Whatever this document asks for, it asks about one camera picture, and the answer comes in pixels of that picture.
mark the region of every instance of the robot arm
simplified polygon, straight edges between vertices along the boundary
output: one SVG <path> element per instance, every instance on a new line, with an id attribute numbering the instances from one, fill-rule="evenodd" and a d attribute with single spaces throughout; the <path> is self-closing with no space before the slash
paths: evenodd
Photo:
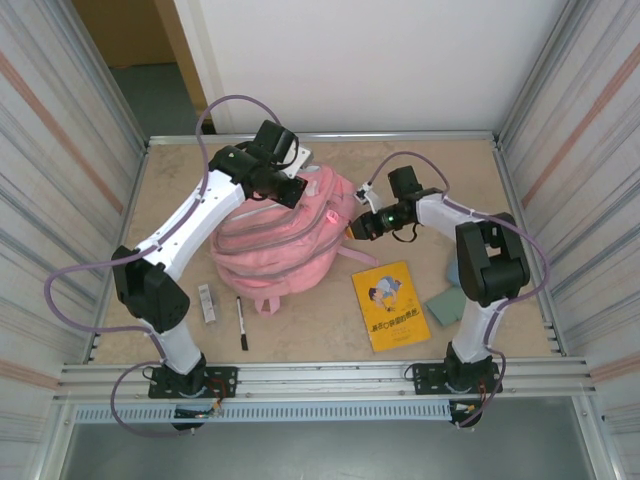
<path id="1" fill-rule="evenodd" d="M 349 235 L 375 240 L 386 232 L 418 223 L 435 228 L 456 242 L 460 283 L 467 301 L 460 328 L 445 358 L 446 382 L 452 391 L 467 391 L 480 379 L 493 376 L 485 333 L 497 307 L 505 299 L 517 297 L 520 288 L 529 282 L 529 267 L 520 238 L 495 222 L 447 205 L 440 190 L 422 188 L 412 167 L 394 170 L 389 181 L 398 202 L 361 215 L 351 224 Z M 495 217 L 514 223 L 508 213 Z M 487 247 L 499 252 L 490 256 Z M 504 309 L 499 310 L 491 325 L 489 344 L 503 314 Z"/>
<path id="2" fill-rule="evenodd" d="M 166 356 L 163 368 L 172 376 L 178 393 L 201 391 L 206 360 L 193 342 L 186 322 L 189 297 L 176 283 L 189 260 L 220 222 L 246 199 L 259 195 L 293 208 L 306 187 L 296 177 L 312 159 L 293 133 L 265 121 L 251 142 L 218 151 L 207 173 L 207 188 L 200 183 L 176 212 L 135 250 L 120 246 L 113 259 L 129 257 L 156 247 L 139 260 L 114 267 L 118 299 L 129 313 L 147 326 Z M 185 213 L 199 202 L 186 221 Z M 167 235 L 170 238 L 161 242 Z"/>

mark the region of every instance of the book cover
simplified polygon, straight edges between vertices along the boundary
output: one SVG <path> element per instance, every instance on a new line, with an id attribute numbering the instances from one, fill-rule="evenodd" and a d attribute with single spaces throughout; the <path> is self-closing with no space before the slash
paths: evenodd
<path id="1" fill-rule="evenodd" d="M 431 338 L 406 262 L 352 275 L 374 352 Z"/>

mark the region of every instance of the doorway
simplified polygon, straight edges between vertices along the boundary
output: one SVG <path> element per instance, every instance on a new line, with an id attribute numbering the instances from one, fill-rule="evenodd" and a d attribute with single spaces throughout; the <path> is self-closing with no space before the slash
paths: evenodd
<path id="1" fill-rule="evenodd" d="M 206 100 L 174 3 L 73 5 L 145 136 L 193 135 Z M 215 133 L 211 121 L 203 130 Z"/>

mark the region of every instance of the pink backpack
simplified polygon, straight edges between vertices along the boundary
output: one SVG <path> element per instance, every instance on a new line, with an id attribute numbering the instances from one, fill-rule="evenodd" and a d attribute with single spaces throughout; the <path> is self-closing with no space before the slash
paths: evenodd
<path id="1" fill-rule="evenodd" d="M 294 209 L 250 200 L 211 235 L 220 277 L 240 295 L 253 298 L 262 315 L 274 314 L 280 297 L 318 284 L 338 253 L 378 265 L 375 258 L 342 246 L 355 213 L 355 186 L 326 165 L 299 176 L 309 183 Z M 268 311 L 263 310 L 265 302 Z"/>

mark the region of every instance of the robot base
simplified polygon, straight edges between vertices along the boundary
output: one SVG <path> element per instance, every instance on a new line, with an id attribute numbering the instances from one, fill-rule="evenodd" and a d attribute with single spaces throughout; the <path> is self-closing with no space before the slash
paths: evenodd
<path id="1" fill-rule="evenodd" d="M 237 367 L 208 367 L 202 356 L 188 375 L 175 373 L 166 365 L 154 368 L 149 398 L 233 398 L 237 384 Z"/>
<path id="2" fill-rule="evenodd" d="M 444 362 L 411 365 L 416 395 L 480 394 L 484 383 L 486 393 L 493 391 L 499 376 L 498 365 L 488 356 L 475 363 L 462 363 L 451 343 Z"/>

